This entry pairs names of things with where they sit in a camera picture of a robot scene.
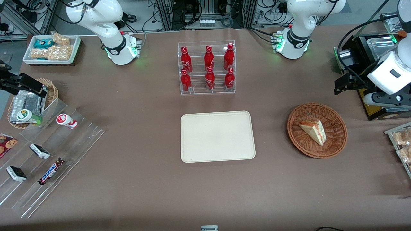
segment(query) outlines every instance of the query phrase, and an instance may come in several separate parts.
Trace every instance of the white box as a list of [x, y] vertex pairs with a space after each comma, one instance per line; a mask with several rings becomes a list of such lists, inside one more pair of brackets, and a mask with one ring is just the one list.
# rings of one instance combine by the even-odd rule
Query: white box
[[33, 48], [34, 43], [37, 39], [51, 39], [51, 35], [35, 35], [33, 36], [33, 38], [31, 38], [26, 53], [24, 54], [23, 62], [32, 65], [64, 65], [73, 63], [74, 58], [77, 54], [77, 50], [79, 49], [81, 39], [76, 35], [65, 35], [65, 37], [70, 38], [70, 45], [73, 46], [72, 55], [70, 56], [69, 60], [38, 60], [30, 58], [31, 49]]

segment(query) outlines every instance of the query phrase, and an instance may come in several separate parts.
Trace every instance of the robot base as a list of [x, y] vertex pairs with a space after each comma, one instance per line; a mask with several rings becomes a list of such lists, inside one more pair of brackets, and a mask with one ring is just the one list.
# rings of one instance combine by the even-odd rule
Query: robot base
[[135, 58], [140, 58], [141, 40], [136, 39], [131, 35], [123, 35], [126, 38], [126, 46], [120, 51], [118, 55], [110, 54], [107, 49], [107, 55], [117, 65], [126, 65]]
[[282, 37], [277, 37], [277, 38], [272, 37], [273, 42], [279, 42], [279, 44], [272, 45], [273, 50], [274, 52], [280, 53], [288, 59], [298, 59], [307, 50], [309, 42], [307, 42], [305, 46], [296, 49], [294, 45], [287, 38], [287, 33], [289, 30], [290, 28], [285, 28], [282, 31], [279, 30], [277, 34], [281, 35]]

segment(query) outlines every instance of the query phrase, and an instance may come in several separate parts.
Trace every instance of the yogurt bottle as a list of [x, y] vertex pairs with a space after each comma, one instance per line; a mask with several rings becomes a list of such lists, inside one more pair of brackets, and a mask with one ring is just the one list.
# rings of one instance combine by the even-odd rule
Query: yogurt bottle
[[33, 114], [33, 112], [23, 109], [17, 113], [17, 119], [22, 122], [32, 123], [35, 126], [42, 124], [43, 118], [41, 116]]
[[69, 129], [75, 129], [79, 124], [77, 120], [74, 120], [65, 113], [61, 113], [60, 115], [58, 115], [55, 121], [60, 125], [68, 127]]

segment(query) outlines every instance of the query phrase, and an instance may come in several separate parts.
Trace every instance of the white tray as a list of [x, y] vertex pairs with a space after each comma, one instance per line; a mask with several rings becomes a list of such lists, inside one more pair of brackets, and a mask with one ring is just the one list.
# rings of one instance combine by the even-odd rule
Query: white tray
[[65, 35], [65, 37], [70, 38], [70, 45], [73, 46], [73, 51], [69, 60], [38, 60], [30, 58], [31, 49], [34, 47], [34, 43], [37, 39], [51, 39], [51, 35], [35, 35], [31, 38], [26, 53], [24, 54], [23, 62], [32, 65], [64, 65], [73, 63], [80, 46], [81, 38], [76, 35]]
[[181, 117], [181, 159], [185, 163], [253, 159], [255, 155], [248, 111]]

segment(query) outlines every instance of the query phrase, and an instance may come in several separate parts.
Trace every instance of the snickers bar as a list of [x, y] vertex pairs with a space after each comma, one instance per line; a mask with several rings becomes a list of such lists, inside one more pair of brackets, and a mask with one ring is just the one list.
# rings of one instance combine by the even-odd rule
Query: snickers bar
[[48, 169], [46, 174], [38, 180], [38, 183], [40, 183], [40, 185], [44, 185], [57, 172], [60, 166], [64, 164], [64, 162], [65, 161], [59, 157], [58, 160]]

